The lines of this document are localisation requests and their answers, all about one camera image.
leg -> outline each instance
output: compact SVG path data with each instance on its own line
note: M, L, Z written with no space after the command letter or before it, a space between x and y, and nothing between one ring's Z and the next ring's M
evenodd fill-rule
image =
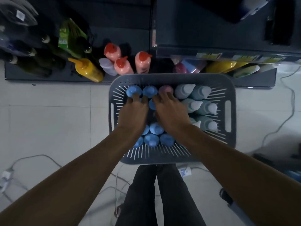
M126 194L116 226L157 226L155 212L156 165L141 165Z
M164 226L206 226L175 164L157 165Z

gray plastic basket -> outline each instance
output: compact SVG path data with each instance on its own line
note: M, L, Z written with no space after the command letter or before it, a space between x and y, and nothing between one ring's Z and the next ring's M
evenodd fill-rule
M236 145L236 101L235 88L231 80L223 74L199 73L199 74L128 74L115 79L109 92L109 130L117 126L119 110L126 103L126 89L131 85L138 85L142 89L145 86L153 85L159 88L162 85L176 87L179 84L201 84L212 88L208 96L209 101L218 105L218 114L207 115L218 123L218 131L206 131L213 138L235 148ZM227 109L231 120L230 132L225 130L225 102L231 102L231 108ZM154 111L149 110L147 123L155 122ZM161 143L155 148L143 144L139 148L131 148L121 159L126 164L161 164L161 163L180 163L198 162L190 152L175 142L171 147L166 147Z

red nozzle cap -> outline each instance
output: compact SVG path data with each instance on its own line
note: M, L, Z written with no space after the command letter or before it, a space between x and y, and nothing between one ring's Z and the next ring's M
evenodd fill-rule
M146 53L144 51L140 52L140 54L139 54L139 59L142 62L145 61L148 57L152 57L152 55L149 53Z
M119 67L119 68L124 68L124 66L126 65L126 59L128 57L123 57L123 58L119 58L116 60L116 65Z
M115 44L112 44L112 43L108 43L106 45L106 47L104 48L104 54L106 53L115 53L117 51L117 46Z

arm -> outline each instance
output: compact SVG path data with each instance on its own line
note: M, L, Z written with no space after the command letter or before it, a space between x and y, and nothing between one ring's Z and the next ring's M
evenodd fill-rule
M191 125L171 94L161 98L153 101L162 127L208 168L256 225L300 224L300 183Z
M145 129L147 98L130 98L118 127L101 143L74 159L0 213L1 225L78 225L108 176Z

person's left hand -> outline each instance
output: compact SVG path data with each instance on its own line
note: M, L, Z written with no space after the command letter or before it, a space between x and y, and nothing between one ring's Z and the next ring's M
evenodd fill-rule
M143 96L140 102L137 93L134 93L132 97L129 97L126 104L120 109L117 127L141 136L146 126L148 98Z

